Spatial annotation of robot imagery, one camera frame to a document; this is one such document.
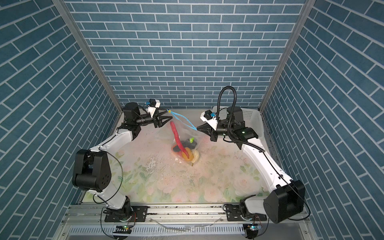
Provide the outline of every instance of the plastic bag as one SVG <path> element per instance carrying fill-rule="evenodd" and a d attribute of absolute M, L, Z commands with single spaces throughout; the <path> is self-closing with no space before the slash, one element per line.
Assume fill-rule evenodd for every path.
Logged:
<path fill-rule="evenodd" d="M 195 127 L 190 125 L 174 117 L 159 130 L 156 137 L 169 143 L 170 151 L 177 158 L 193 166 L 200 158 L 198 147 L 204 133 L 194 130 Z"/>

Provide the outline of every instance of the blue strap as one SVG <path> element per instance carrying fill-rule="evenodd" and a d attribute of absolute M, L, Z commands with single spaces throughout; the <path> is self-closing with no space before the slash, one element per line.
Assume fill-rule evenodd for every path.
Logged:
<path fill-rule="evenodd" d="M 180 117 L 183 117 L 183 118 L 185 118 L 192 126 L 189 126 L 189 125 L 187 125 L 187 124 L 185 124 L 185 123 L 183 123 L 184 125 L 186 125 L 187 127 L 190 127 L 190 128 L 192 128 L 193 130 L 196 130 L 197 131 L 197 128 L 188 120 L 188 118 L 186 118 L 186 117 L 184 117 L 183 115 L 181 115 L 181 114 L 178 114 L 178 113 L 175 113 L 175 112 L 172 112 L 171 110 L 169 110 L 169 109 L 167 109 L 167 111 L 169 112 L 169 113 L 171 113 L 177 120 L 179 120 L 180 122 L 182 122 L 183 123 L 183 121 L 181 121 L 177 116 L 180 116 Z"/>

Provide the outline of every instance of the cable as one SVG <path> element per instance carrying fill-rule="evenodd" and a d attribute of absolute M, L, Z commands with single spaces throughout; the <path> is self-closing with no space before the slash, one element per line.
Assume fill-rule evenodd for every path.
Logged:
<path fill-rule="evenodd" d="M 145 103 L 144 103 L 144 105 L 141 107 L 141 109 L 143 109 L 143 110 L 144 110 L 144 112 L 148 113 L 148 112 L 147 112 L 147 110 L 145 110 L 145 108 L 144 108 L 144 107 L 145 107 Z"/>
<path fill-rule="evenodd" d="M 223 211 L 225 211 L 226 213 L 229 213 L 229 212 L 231 212 L 230 210 L 225 210 L 225 209 L 224 209 L 224 207 L 227 206 L 227 205 L 230 205 L 230 206 L 232 206 L 232 207 L 234 207 L 234 205 L 233 205 L 233 204 L 224 204 L 224 205 L 221 206 L 221 208 L 223 209 Z"/>
<path fill-rule="evenodd" d="M 217 109 L 220 109 L 220 101 L 221 101 L 221 96 L 223 95 L 224 91 L 227 90 L 227 89 L 230 89 L 232 90 L 233 92 L 233 102 L 232 102 L 232 107 L 231 107 L 231 110 L 230 110 L 230 117 L 229 117 L 229 120 L 228 120 L 228 126 L 227 126 L 227 135 L 228 137 L 233 141 L 233 142 L 238 142 L 238 143 L 242 143 L 242 144 L 245 144 L 245 145 L 248 145 L 248 146 L 251 146 L 253 148 L 256 148 L 257 150 L 259 150 L 260 152 L 265 152 L 264 149 L 262 149 L 261 147 L 259 146 L 256 146 L 255 144 L 252 144 L 250 142 L 245 142 L 245 141 L 242 141 L 242 140 L 237 140 L 235 139 L 233 136 L 231 136 L 231 133 L 230 133 L 230 126 L 231 126 L 231 122 L 232 122 L 232 117 L 233 117 L 233 109 L 235 108 L 235 104 L 236 104 L 236 100 L 237 100 L 237 93 L 236 93 L 236 90 L 234 87 L 232 86 L 226 86 L 224 87 L 223 89 L 221 89 L 219 95 L 218 95 L 218 98 L 217 98 Z M 220 113 L 220 110 L 219 112 L 216 114 L 216 120 L 219 121 L 219 118 L 218 118 L 218 115 Z"/>
<path fill-rule="evenodd" d="M 224 141 L 224 142 L 231 142 L 231 143 L 233 142 L 233 141 L 225 140 L 225 135 L 224 135 L 224 137 L 223 137 L 223 141 Z"/>
<path fill-rule="evenodd" d="M 260 220 L 259 216 L 257 214 L 255 214 L 255 218 L 258 218 L 259 219 L 259 222 L 260 222 L 260 226 L 263 227 L 262 225 L 262 221 Z"/>
<path fill-rule="evenodd" d="M 108 234 L 106 234 L 106 233 L 104 232 L 103 226 L 102 226 L 102 224 L 101 224 L 101 222 L 102 222 L 101 217 L 102 217 L 102 215 L 103 215 L 103 210 L 104 210 L 104 208 L 105 208 L 105 207 L 102 207 L 102 208 L 101 208 L 101 214 L 100 214 L 100 227 L 101 227 L 101 230 L 102 230 L 102 232 L 103 232 L 107 237 L 112 238 L 112 239 L 114 239 L 114 240 L 119 240 L 119 237 L 118 237 L 118 238 L 114 238 L 114 237 L 111 237 L 111 236 L 109 236 Z"/>
<path fill-rule="evenodd" d="M 235 138 L 232 138 L 231 136 L 231 132 L 230 132 L 230 126 L 231 126 L 231 122 L 232 122 L 232 117 L 233 117 L 233 109 L 235 108 L 235 104 L 236 104 L 236 100 L 237 100 L 237 93 L 236 93 L 236 90 L 234 87 L 232 86 L 226 86 L 224 87 L 223 89 L 221 89 L 220 93 L 219 93 L 219 96 L 217 98 L 217 109 L 220 109 L 220 100 L 221 100 L 221 96 L 222 94 L 224 93 L 225 90 L 227 89 L 230 89 L 232 90 L 233 92 L 233 102 L 232 102 L 232 107 L 231 107 L 231 110 L 230 110 L 230 116 L 229 116 L 229 120 L 228 120 L 228 126 L 227 126 L 227 135 L 228 137 L 233 141 L 233 142 L 238 142 L 238 143 L 242 143 L 242 144 L 245 144 L 245 145 L 248 145 L 248 146 L 251 146 L 251 147 L 254 147 L 256 148 L 257 150 L 259 150 L 260 152 L 262 152 L 265 156 L 265 158 L 268 160 L 269 164 L 272 166 L 272 168 L 274 169 L 274 171 L 277 173 L 277 175 L 279 175 L 279 177 L 297 194 L 297 196 L 303 200 L 303 202 L 305 203 L 305 205 L 307 206 L 308 208 L 308 215 L 306 217 L 303 217 L 301 219 L 291 219 L 291 218 L 288 218 L 289 220 L 293 220 L 293 221 L 301 221 L 301 220 L 304 220 L 304 219 L 307 219 L 310 215 L 311 215 L 311 210 L 308 206 L 308 204 L 305 202 L 305 200 L 293 189 L 293 187 L 291 187 L 289 185 L 289 183 L 283 178 L 283 176 L 281 176 L 279 174 L 279 172 L 275 169 L 275 167 L 272 165 L 272 163 L 269 161 L 268 157 L 265 155 L 265 150 L 262 149 L 261 147 L 259 146 L 256 146 L 250 142 L 245 142 L 245 141 L 241 141 L 241 140 L 237 140 Z"/>
<path fill-rule="evenodd" d="M 299 198 L 301 200 L 303 200 L 303 202 L 305 203 L 305 205 L 307 206 L 308 208 L 308 215 L 306 217 L 303 217 L 303 218 L 300 218 L 300 219 L 292 219 L 292 218 L 288 218 L 289 220 L 292 220 L 292 221 L 301 221 L 301 220 L 304 220 L 304 219 L 307 219 L 310 215 L 311 215 L 311 210 L 310 210 L 310 207 L 308 206 L 308 204 L 305 202 L 305 200 L 293 189 L 293 187 L 291 187 L 291 185 L 289 185 L 289 183 L 284 179 L 284 177 L 282 175 L 279 174 L 279 172 L 275 169 L 275 167 L 272 165 L 272 163 L 269 161 L 268 157 L 265 155 L 265 153 L 263 152 L 265 158 L 267 159 L 267 161 L 269 162 L 269 164 L 272 166 L 272 168 L 274 169 L 274 171 L 277 173 L 277 175 L 279 175 L 279 177 L 292 189 L 292 191 L 294 191 L 297 196 L 299 196 Z"/>
<path fill-rule="evenodd" d="M 134 227 L 136 225 L 136 212 L 135 213 L 135 221 L 133 222 L 133 225 L 132 226 L 129 226 L 129 227 Z"/>
<path fill-rule="evenodd" d="M 113 156 L 112 154 L 110 154 L 109 152 L 107 152 L 107 151 L 105 151 L 105 152 L 106 152 L 107 154 L 111 155 L 113 158 L 115 158 L 116 161 L 119 163 L 120 168 L 121 168 L 121 182 L 120 182 L 120 185 L 119 185 L 118 189 L 117 189 L 116 192 L 112 195 L 112 197 L 110 197 L 109 199 L 107 199 L 107 200 L 105 200 L 105 201 L 103 201 L 103 202 L 96 202 L 96 201 L 95 201 L 95 195 L 96 195 L 96 194 L 94 194 L 93 197 L 92 197 L 92 199 L 93 199 L 93 201 L 94 201 L 96 204 L 106 203 L 106 202 L 108 202 L 109 200 L 111 200 L 111 199 L 112 199 L 112 198 L 119 192 L 120 187 L 121 187 L 121 185 L 122 185 L 122 179 L 123 179 L 123 176 L 124 176 L 123 169 L 122 169 L 122 165 L 121 165 L 120 161 L 119 161 L 115 156 Z"/>
<path fill-rule="evenodd" d="M 226 109 L 226 108 L 220 108 L 219 111 L 217 112 L 217 116 L 219 115 L 220 111 L 223 110 L 223 109 Z"/>
<path fill-rule="evenodd" d="M 265 227 L 265 230 L 263 231 L 263 233 L 261 233 L 260 235 L 257 235 L 256 237 L 260 237 L 261 235 L 265 234 L 266 230 L 268 229 L 268 225 L 269 225 L 269 218 L 268 218 L 268 222 L 266 223 L 266 227 Z"/>
<path fill-rule="evenodd" d="M 136 115 L 138 115 L 141 119 L 144 119 L 140 114 L 138 114 L 137 112 L 135 112 L 135 111 L 132 111 L 132 112 L 134 112 L 134 113 L 136 113 Z"/>
<path fill-rule="evenodd" d="M 119 133 L 119 128 L 118 127 L 116 128 L 116 130 L 117 130 L 116 134 L 113 135 L 113 137 L 111 139 L 109 139 L 108 141 L 106 141 L 104 143 L 101 143 L 100 145 L 102 146 L 102 145 L 105 145 L 105 144 L 109 143 L 110 141 L 112 141 L 112 139 L 114 139 L 118 135 L 118 133 Z"/>

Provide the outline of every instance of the vent slot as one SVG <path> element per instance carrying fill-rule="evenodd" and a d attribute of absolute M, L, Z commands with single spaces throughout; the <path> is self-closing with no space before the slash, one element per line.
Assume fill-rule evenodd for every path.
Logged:
<path fill-rule="evenodd" d="M 117 225 L 107 225 L 103 226 L 104 231 L 108 235 L 112 235 L 113 231 L 118 230 Z M 187 229 L 185 232 L 177 231 L 174 229 L 167 229 L 160 227 L 157 224 L 148 224 L 145 226 L 135 226 L 132 229 L 131 234 L 115 234 L 115 235 L 128 235 L 132 237 L 142 237 L 142 236 L 171 236 L 171 235 L 209 235 L 209 234 L 244 234 L 244 229 L 241 224 L 218 224 L 217 226 L 207 226 L 207 227 L 194 227 L 193 225 L 181 225 L 181 224 L 172 224 L 168 225 L 169 227 L 177 229 Z M 101 231 L 100 225 L 82 225 L 82 226 L 71 226 L 69 231 L 70 235 L 104 235 Z"/>

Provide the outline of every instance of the black joint housing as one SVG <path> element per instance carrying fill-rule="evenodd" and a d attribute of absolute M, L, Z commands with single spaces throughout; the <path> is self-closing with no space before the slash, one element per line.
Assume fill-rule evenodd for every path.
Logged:
<path fill-rule="evenodd" d="M 232 107 L 227 108 L 227 119 L 229 120 L 229 117 L 231 116 L 231 109 Z M 236 120 L 238 122 L 244 121 L 243 119 L 243 110 L 241 110 L 240 107 L 234 107 L 233 108 L 233 120 Z"/>
<path fill-rule="evenodd" d="M 272 222 L 279 223 L 303 211 L 304 195 L 305 186 L 300 180 L 279 187 L 264 199 L 265 212 Z"/>
<path fill-rule="evenodd" d="M 156 99 L 151 98 L 151 99 L 149 100 L 149 106 L 150 106 L 150 107 L 156 107 Z"/>
<path fill-rule="evenodd" d="M 82 190 L 102 192 L 111 181 L 107 152 L 80 149 L 75 156 L 72 183 Z"/>
<path fill-rule="evenodd" d="M 125 119 L 135 119 L 140 116 L 140 109 L 137 103 L 127 103 L 122 111 L 124 112 Z"/>
<path fill-rule="evenodd" d="M 204 113 L 204 117 L 205 117 L 207 120 L 211 120 L 211 119 L 212 119 L 211 113 L 212 113 L 211 110 L 207 110 L 207 111 L 205 111 L 205 113 Z"/>

